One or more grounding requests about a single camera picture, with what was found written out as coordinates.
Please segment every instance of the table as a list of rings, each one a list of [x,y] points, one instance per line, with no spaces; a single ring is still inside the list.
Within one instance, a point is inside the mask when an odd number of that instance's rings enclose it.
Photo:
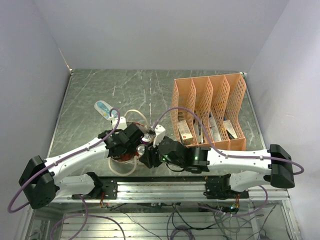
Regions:
[[[111,124],[94,108],[95,102],[104,100],[120,113],[129,109],[141,111],[149,123],[153,124],[165,110],[171,106],[174,79],[230,74],[230,71],[212,70],[126,70],[126,69],[75,69],[71,73],[70,82],[65,93],[61,112],[52,139],[49,155],[54,157],[75,149],[99,133],[110,130]],[[127,121],[141,120],[137,114],[131,113]],[[244,95],[239,113],[239,124],[246,137],[246,150],[261,150],[264,143],[255,118],[248,92]],[[161,121],[166,135],[174,138],[170,114]],[[114,165],[119,172],[122,168],[128,172],[133,165]],[[87,172],[95,172],[98,176],[116,176],[110,171],[107,159],[88,164],[72,173],[78,176]],[[211,171],[210,175],[224,175],[230,171]],[[131,176],[203,176],[208,173],[193,174],[190,172],[173,172],[165,164],[148,169],[138,165]]]

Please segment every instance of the perforated divider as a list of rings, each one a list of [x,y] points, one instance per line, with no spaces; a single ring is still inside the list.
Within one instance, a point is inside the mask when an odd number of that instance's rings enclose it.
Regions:
[[[194,108],[197,116],[202,120],[202,123],[210,138],[208,141],[205,135],[203,135],[203,143],[199,143],[198,146],[209,147],[209,142],[213,143],[214,141],[209,125],[209,114],[214,88],[208,76],[193,77],[192,81],[194,83],[196,92]]]
[[[224,125],[224,115],[230,92],[230,86],[225,75],[209,76],[213,86],[213,95],[211,102],[211,112],[218,126],[222,141],[215,141],[217,149],[230,150],[231,144]]]
[[[195,111],[196,102],[196,88],[191,78],[180,78],[174,80],[171,107],[184,107],[190,111]],[[178,131],[178,115],[182,113],[183,119],[192,134],[192,145],[197,144],[196,133],[194,130],[193,120],[194,117],[191,113],[187,113],[185,110],[174,109],[170,111],[171,121],[173,126],[174,135],[177,141],[181,142]]]
[[[245,151],[246,138],[240,127],[238,116],[246,92],[246,82],[240,73],[227,74],[225,77],[230,86],[230,93],[225,108],[225,117],[227,120],[230,120],[238,137],[237,139],[230,140],[230,149],[235,151]]]

